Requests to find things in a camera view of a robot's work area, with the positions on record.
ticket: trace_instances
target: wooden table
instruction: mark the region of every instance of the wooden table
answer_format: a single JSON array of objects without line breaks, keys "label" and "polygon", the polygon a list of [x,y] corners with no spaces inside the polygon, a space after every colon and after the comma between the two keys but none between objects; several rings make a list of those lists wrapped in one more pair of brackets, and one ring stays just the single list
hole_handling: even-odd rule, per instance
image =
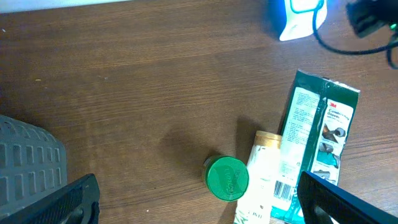
[{"label": "wooden table", "polygon": [[[0,15],[0,113],[48,129],[68,179],[94,173],[100,223],[232,223],[200,167],[210,152],[246,161],[277,132],[298,68],[360,89],[339,186],[398,215],[398,74],[384,54],[337,55],[314,38],[278,41],[263,0],[134,1]],[[320,30],[357,40],[345,2]]]}]

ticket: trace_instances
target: gold bottle top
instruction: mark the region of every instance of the gold bottle top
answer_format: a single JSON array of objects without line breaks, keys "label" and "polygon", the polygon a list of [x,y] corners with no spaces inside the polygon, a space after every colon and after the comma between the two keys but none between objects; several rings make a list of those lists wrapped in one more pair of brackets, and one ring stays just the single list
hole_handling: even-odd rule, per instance
[{"label": "gold bottle top", "polygon": [[254,139],[254,144],[258,146],[280,149],[281,141],[282,141],[282,136],[278,134],[268,133],[265,131],[256,131],[256,138]]}]

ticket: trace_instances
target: green package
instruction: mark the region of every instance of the green package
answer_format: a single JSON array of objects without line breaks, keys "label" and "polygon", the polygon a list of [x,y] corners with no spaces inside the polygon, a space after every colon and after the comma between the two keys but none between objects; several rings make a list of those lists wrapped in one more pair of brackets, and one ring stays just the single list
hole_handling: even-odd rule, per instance
[{"label": "green package", "polygon": [[304,223],[297,198],[302,171],[311,171],[337,185],[358,96],[355,88],[297,71],[282,127],[272,217]]}]

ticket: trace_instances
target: green bottle cap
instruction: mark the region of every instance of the green bottle cap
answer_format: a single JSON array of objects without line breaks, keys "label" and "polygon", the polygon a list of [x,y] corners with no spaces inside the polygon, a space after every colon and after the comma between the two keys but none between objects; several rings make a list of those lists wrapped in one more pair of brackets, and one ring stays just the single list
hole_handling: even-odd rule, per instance
[{"label": "green bottle cap", "polygon": [[249,173],[239,159],[216,156],[205,162],[204,181],[216,197],[232,202],[241,198],[248,189]]}]

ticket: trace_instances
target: white bottle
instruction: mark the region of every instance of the white bottle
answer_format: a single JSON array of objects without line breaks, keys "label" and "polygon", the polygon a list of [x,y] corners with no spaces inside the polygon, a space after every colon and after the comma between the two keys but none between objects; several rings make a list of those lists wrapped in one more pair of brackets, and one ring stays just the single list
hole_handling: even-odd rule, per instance
[{"label": "white bottle", "polygon": [[282,136],[278,134],[256,132],[248,161],[249,187],[238,200],[234,223],[269,223],[279,171],[281,140]]}]

